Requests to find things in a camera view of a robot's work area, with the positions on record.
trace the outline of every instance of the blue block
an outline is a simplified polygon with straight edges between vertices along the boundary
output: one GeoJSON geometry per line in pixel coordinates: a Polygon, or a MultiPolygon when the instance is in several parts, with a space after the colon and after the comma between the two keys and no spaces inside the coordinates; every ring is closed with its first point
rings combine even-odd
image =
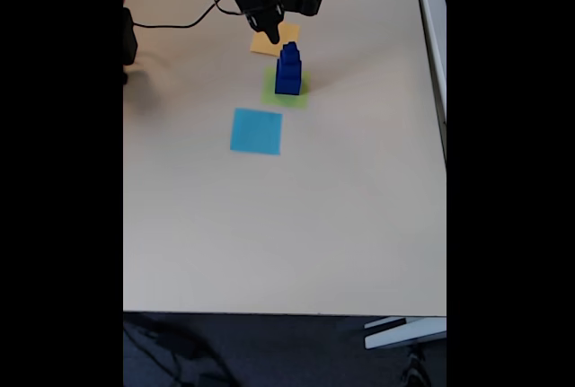
{"type": "Polygon", "coordinates": [[[279,58],[282,64],[295,64],[301,62],[299,59],[299,50],[294,41],[284,44],[283,49],[279,52],[279,58]]]}
{"type": "Polygon", "coordinates": [[[302,87],[302,61],[296,43],[290,41],[279,53],[276,64],[276,93],[299,95],[302,87]]]}
{"type": "Polygon", "coordinates": [[[302,63],[301,61],[297,62],[296,64],[289,64],[286,65],[278,61],[278,71],[279,77],[282,79],[301,79],[302,78],[302,63]]]}

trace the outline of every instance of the blue paper square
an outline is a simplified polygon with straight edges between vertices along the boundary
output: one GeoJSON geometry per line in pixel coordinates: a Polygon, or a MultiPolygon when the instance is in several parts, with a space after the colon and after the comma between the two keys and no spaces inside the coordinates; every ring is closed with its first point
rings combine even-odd
{"type": "Polygon", "coordinates": [[[236,109],[230,149],[279,155],[281,114],[268,111],[236,109]]]}

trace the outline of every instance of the dark floor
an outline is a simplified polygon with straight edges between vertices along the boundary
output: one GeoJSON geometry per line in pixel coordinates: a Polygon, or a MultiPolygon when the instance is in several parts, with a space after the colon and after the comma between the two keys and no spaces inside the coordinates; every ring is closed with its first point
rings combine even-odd
{"type": "MultiPolygon", "coordinates": [[[[242,387],[400,387],[407,347],[365,350],[349,318],[291,315],[164,314],[155,318],[186,326],[206,338],[242,387]]],[[[374,318],[357,317],[361,325],[374,318]]],[[[172,368],[170,354],[131,329],[133,336],[172,368]]],[[[445,340],[423,344],[433,387],[447,386],[445,340]]],[[[210,361],[182,360],[185,381],[217,373],[210,361]]],[[[126,387],[169,387],[172,380],[124,335],[126,387]]]]}

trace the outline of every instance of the yellow paper square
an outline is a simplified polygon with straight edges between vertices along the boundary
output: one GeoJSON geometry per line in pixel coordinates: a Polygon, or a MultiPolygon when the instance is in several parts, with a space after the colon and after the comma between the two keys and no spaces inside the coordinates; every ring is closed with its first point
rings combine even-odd
{"type": "Polygon", "coordinates": [[[265,32],[254,32],[250,51],[278,57],[284,44],[289,43],[290,41],[297,41],[297,38],[299,37],[299,25],[295,25],[294,23],[282,22],[278,25],[278,30],[278,44],[271,44],[270,39],[268,39],[265,32]]]}

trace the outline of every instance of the beige tabletop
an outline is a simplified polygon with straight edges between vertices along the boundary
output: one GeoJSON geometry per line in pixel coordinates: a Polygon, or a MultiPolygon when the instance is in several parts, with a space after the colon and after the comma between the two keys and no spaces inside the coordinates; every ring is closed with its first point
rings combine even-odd
{"type": "MultiPolygon", "coordinates": [[[[208,5],[126,0],[151,24],[208,5]]],[[[447,176],[418,0],[323,0],[286,21],[306,110],[261,104],[275,58],[249,52],[242,16],[136,28],[124,310],[445,316],[447,176]],[[230,151],[235,108],[283,114],[281,155],[230,151]]]]}

